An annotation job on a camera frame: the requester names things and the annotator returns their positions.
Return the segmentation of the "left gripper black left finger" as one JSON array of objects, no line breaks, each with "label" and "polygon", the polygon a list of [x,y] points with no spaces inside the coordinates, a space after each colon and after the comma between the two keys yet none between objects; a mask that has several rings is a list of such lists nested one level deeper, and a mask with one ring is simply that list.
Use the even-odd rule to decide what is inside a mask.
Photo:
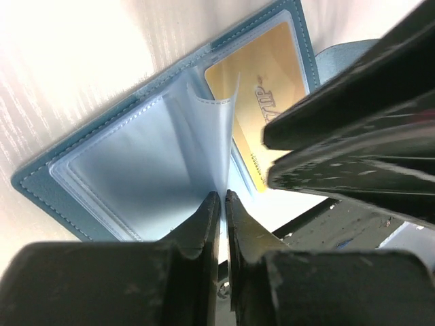
[{"label": "left gripper black left finger", "polygon": [[38,242],[1,279],[2,325],[213,325],[220,198],[156,242]]}]

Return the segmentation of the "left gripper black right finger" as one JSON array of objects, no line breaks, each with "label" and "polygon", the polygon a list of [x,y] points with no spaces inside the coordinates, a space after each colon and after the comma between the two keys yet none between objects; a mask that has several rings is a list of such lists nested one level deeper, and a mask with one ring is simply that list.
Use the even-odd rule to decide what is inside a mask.
[{"label": "left gripper black right finger", "polygon": [[234,191],[225,199],[238,325],[433,325],[434,277],[414,254],[294,251]]}]

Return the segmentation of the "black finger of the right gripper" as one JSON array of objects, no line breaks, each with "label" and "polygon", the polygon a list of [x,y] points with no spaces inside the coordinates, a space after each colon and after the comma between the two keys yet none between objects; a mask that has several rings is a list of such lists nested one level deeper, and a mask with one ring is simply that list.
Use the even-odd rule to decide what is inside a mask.
[{"label": "black finger of the right gripper", "polygon": [[433,224],[434,129],[390,128],[290,153],[269,170],[268,185]]},{"label": "black finger of the right gripper", "polygon": [[295,150],[434,89],[434,2],[424,1],[341,74],[264,128],[269,149]]}]

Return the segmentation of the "blue leather card holder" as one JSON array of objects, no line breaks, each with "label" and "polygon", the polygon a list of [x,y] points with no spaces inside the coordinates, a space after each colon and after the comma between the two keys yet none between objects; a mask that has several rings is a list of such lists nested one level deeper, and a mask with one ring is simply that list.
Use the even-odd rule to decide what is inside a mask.
[{"label": "blue leather card holder", "polygon": [[233,139],[238,94],[215,99],[205,70],[279,22],[289,22],[306,95],[347,68],[371,39],[313,51],[299,1],[274,1],[151,78],[88,125],[12,176],[23,196],[83,241],[151,242],[188,219],[210,192],[236,192],[261,219],[267,204],[323,201],[259,192]]}]

